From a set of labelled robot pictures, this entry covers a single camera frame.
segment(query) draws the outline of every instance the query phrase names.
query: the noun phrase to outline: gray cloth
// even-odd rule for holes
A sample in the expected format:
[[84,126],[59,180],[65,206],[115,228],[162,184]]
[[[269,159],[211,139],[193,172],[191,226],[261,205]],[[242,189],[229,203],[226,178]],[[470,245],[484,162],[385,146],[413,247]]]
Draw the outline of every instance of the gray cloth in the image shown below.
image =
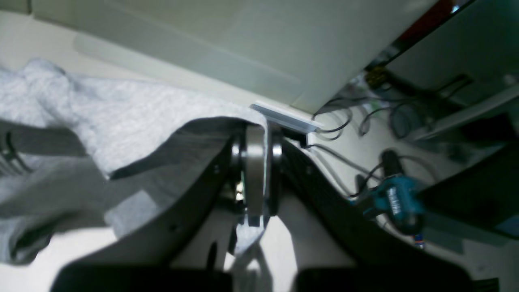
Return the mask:
[[0,262],[11,264],[31,262],[56,232],[128,234],[173,204],[244,121],[266,128],[232,103],[44,60],[0,71],[0,104],[0,146],[9,132],[33,170],[0,177]]

